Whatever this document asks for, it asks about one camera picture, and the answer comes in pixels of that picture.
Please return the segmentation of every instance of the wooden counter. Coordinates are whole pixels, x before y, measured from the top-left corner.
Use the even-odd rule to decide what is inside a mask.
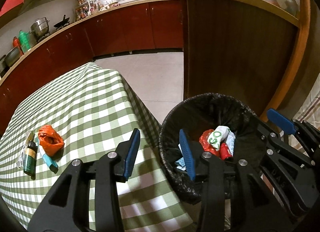
[[[0,80],[0,135],[25,98],[94,56],[182,47],[180,0],[129,2],[70,24],[34,46]]]
[[[265,109],[278,107],[299,67],[304,21],[263,0],[181,1],[184,98],[230,95],[267,120]]]

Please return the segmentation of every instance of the red can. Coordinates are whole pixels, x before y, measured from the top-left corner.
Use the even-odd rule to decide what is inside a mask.
[[[230,153],[229,147],[226,143],[221,143],[220,145],[220,158],[222,160],[230,161],[232,160],[232,154]]]
[[[204,131],[202,136],[199,138],[199,142],[202,145],[204,151],[210,152],[213,155],[219,157],[219,151],[217,151],[209,142],[208,142],[208,137],[209,135],[213,132],[213,129],[209,129]]]

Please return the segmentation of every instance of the green bottle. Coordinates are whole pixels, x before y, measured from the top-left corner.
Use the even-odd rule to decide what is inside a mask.
[[[21,44],[22,51],[24,53],[26,53],[30,49],[29,34],[20,30],[19,31],[19,41]]]
[[[35,175],[37,150],[38,147],[36,143],[33,141],[29,141],[23,157],[23,172],[27,175]]]

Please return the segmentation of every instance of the frying pan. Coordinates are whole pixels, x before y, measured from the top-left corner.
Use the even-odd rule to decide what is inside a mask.
[[[60,21],[59,23],[55,24],[54,27],[58,28],[58,27],[62,27],[63,25],[65,25],[66,23],[68,23],[70,18],[66,18],[66,15],[63,15],[63,20]]]

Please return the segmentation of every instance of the tile floor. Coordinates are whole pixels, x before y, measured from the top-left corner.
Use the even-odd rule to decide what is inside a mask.
[[[95,63],[118,70],[160,124],[182,101],[182,52],[115,56]]]

